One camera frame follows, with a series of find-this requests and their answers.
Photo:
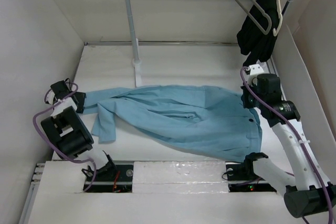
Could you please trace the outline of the light blue trousers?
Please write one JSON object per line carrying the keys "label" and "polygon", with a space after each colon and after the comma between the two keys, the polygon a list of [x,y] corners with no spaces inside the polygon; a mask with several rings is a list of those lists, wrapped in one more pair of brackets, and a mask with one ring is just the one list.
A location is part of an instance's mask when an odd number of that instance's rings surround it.
{"label": "light blue trousers", "polygon": [[197,155],[242,162],[261,150],[256,110],[240,95],[216,86],[142,86],[86,93],[84,114],[96,114],[91,133],[116,140],[115,117],[166,146]]}

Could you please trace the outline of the white plastic hanger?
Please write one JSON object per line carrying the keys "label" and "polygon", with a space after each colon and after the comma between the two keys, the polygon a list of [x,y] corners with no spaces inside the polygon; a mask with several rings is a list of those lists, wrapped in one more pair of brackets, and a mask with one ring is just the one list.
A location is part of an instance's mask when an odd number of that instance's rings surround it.
{"label": "white plastic hanger", "polygon": [[280,32],[280,29],[281,29],[281,26],[282,26],[282,22],[283,22],[281,0],[276,0],[276,5],[277,5],[277,14],[278,14],[279,22],[278,22],[278,25],[275,28],[273,28],[273,30],[272,30],[272,33],[273,33],[274,37],[278,36],[278,34]]}

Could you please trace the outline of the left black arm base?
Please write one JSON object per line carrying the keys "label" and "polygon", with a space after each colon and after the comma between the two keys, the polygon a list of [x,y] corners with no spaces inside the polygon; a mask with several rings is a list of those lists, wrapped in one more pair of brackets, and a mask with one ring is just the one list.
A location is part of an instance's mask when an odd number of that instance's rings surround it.
{"label": "left black arm base", "polygon": [[134,163],[117,162],[110,173],[97,173],[87,193],[131,193]]}

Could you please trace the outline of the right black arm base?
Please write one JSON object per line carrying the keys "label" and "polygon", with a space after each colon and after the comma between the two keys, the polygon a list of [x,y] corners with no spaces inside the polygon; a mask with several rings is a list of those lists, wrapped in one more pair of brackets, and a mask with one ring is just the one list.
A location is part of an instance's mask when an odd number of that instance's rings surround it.
{"label": "right black arm base", "polygon": [[257,175],[249,175],[244,171],[241,163],[227,162],[226,171],[222,175],[222,179],[228,183],[228,191],[230,193],[258,193],[277,191],[263,178]]}

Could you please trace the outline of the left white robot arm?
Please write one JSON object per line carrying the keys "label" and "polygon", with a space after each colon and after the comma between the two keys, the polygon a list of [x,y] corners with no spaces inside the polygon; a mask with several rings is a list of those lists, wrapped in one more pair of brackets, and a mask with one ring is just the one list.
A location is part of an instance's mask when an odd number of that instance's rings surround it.
{"label": "left white robot arm", "polygon": [[53,107],[52,114],[41,121],[41,127],[61,159],[92,164],[82,170],[89,181],[94,173],[97,180],[112,180],[118,173],[115,163],[106,152],[102,152],[102,158],[93,149],[92,135],[79,116],[84,111],[86,94],[71,88],[69,79],[50,86],[45,103]]}

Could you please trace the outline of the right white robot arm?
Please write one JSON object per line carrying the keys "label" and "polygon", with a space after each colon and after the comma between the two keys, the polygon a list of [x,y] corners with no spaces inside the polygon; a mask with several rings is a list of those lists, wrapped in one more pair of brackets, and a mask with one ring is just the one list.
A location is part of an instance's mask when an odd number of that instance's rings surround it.
{"label": "right white robot arm", "polygon": [[245,157],[243,173],[267,181],[284,199],[295,218],[328,212],[329,223],[335,222],[335,185],[322,171],[303,132],[295,105],[282,99],[280,79],[253,67],[240,71],[243,79],[242,101],[245,108],[258,108],[281,142],[293,174],[280,169],[264,153]]}

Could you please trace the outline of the black hanging garment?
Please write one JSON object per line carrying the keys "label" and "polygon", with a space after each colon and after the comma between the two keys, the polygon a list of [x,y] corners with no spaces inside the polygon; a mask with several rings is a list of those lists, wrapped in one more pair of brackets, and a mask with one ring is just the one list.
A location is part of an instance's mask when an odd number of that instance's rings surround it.
{"label": "black hanging garment", "polygon": [[[256,0],[256,2],[271,18],[271,28],[277,28],[279,25],[277,0]],[[263,34],[250,17],[247,16],[241,30],[237,34],[240,53],[247,56],[243,65],[248,67],[256,64],[258,61],[268,61],[274,50],[276,40],[277,37],[273,35],[272,30],[267,35]]]}

